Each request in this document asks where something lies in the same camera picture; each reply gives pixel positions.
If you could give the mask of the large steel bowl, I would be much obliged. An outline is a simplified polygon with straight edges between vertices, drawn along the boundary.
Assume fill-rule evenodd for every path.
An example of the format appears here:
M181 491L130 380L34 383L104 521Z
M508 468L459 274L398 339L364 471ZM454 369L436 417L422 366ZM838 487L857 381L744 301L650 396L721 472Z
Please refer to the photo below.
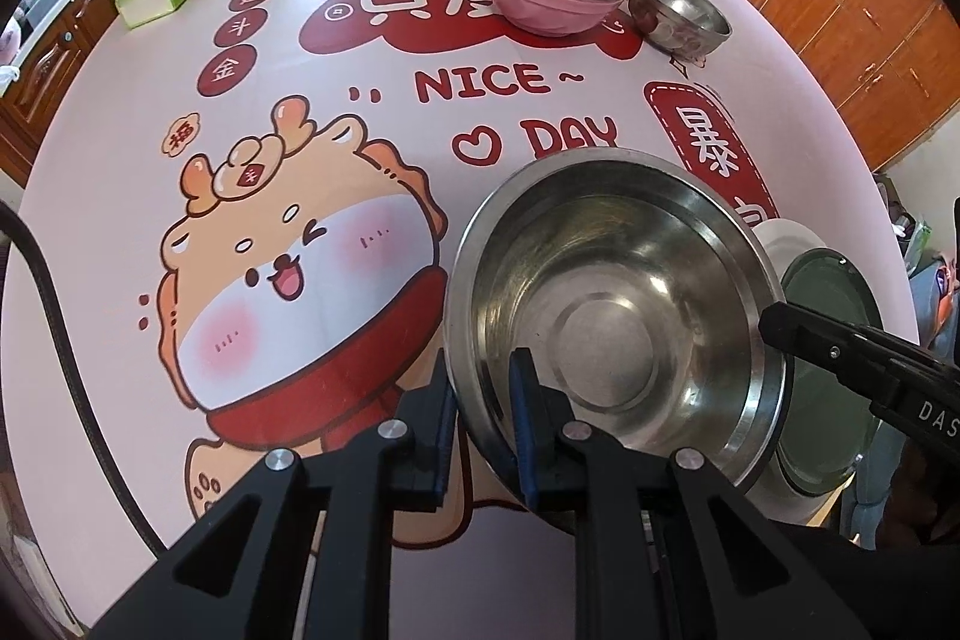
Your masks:
M512 351L625 447L692 447L737 487L775 447L786 357L760 315L782 289L713 188L646 152L581 148L517 170L473 213L444 312L448 374L473 445L519 484Z

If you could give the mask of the pink printed tablecloth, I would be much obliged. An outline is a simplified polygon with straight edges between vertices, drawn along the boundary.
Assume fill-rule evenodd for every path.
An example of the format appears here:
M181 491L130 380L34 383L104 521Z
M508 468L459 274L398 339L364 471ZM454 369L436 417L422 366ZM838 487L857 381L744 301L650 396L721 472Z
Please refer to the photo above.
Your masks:
M853 136L747 0L681 67L615 14L537 39L490 0L189 0L110 26L53 119L21 218L80 365L60 370L25 262L2 326L8 447L47 596L91 626L267 450L386 416L441 341L443 281L491 190L550 152L633 148L752 224L812 229L916 320ZM119 492L130 503L119 502Z

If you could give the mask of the wooden wardrobe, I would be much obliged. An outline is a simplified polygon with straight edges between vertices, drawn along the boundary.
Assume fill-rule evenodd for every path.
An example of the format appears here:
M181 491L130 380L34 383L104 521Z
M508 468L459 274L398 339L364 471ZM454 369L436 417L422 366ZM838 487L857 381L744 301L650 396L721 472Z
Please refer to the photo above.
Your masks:
M944 0L748 0L877 170L958 107L958 25Z

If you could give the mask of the small steel bowl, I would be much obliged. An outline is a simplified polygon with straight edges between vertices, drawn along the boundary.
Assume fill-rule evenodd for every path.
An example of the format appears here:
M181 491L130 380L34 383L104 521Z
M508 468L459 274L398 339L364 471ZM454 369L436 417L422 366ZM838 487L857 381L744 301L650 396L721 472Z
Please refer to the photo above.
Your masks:
M732 35L732 26L709 0L628 0L636 29L651 46L682 60L701 60Z

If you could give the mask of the wooden kitchen cabinet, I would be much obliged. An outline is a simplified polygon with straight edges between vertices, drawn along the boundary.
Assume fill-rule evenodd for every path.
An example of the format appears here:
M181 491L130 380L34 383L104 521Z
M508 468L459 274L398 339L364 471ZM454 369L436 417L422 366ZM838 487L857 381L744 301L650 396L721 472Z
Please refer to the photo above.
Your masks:
M94 47L116 21L116 0L57 0L14 57L18 78L2 88L2 170L21 187Z

